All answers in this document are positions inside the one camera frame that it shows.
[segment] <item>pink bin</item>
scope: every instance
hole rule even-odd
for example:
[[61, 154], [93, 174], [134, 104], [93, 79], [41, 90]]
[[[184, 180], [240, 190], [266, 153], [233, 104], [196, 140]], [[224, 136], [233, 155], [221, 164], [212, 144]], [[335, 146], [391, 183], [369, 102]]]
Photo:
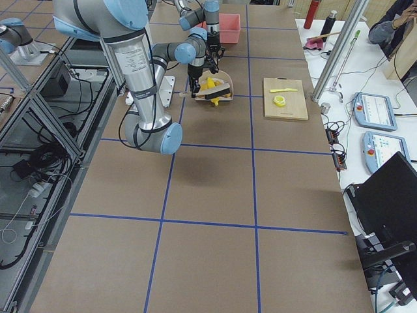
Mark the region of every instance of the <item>pink bin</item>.
[[[219, 14], [220, 42], [222, 44], [237, 44], [240, 35], [240, 15], [239, 14]], [[197, 25], [206, 28], [206, 22]]]

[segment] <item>yellow lid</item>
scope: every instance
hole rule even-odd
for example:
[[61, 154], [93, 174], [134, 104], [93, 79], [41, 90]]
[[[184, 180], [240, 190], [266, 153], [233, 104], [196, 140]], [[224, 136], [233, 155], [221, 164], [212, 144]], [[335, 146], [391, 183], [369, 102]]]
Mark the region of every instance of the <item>yellow lid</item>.
[[274, 103], [276, 106], [282, 107], [285, 105], [285, 98], [283, 96], [275, 96]]

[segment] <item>black monitor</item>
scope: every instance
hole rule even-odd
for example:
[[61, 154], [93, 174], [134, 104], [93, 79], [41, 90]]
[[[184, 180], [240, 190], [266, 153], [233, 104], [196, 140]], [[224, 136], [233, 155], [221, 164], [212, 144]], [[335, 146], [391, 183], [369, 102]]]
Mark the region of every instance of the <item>black monitor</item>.
[[[417, 172], [400, 152], [355, 190], [355, 202], [364, 231], [385, 249], [402, 241], [417, 245]], [[417, 251], [391, 261], [417, 299]]]

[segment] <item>sleeve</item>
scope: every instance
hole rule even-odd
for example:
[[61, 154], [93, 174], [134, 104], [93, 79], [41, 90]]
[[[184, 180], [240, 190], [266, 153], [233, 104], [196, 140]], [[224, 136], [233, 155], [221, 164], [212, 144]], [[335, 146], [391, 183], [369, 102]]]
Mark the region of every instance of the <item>sleeve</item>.
[[394, 20], [395, 15], [399, 11], [402, 11], [402, 5], [403, 3], [397, 0], [389, 8], [389, 10], [386, 11], [385, 15], [379, 20], [379, 22], [371, 27], [368, 35], [370, 42], [378, 44], [391, 37], [392, 33], [395, 31], [392, 28], [392, 21]]
[[380, 44], [390, 38], [394, 31], [392, 21], [385, 21], [372, 27], [369, 31], [368, 38], [371, 43]]

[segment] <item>person's hand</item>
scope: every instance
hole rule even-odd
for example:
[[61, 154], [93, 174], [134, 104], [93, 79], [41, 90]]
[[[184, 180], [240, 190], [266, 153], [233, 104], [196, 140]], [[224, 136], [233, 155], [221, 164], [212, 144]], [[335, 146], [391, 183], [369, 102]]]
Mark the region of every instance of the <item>person's hand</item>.
[[397, 29], [413, 18], [417, 18], [417, 3], [413, 3], [411, 6], [406, 8], [398, 19], [392, 21], [392, 27]]

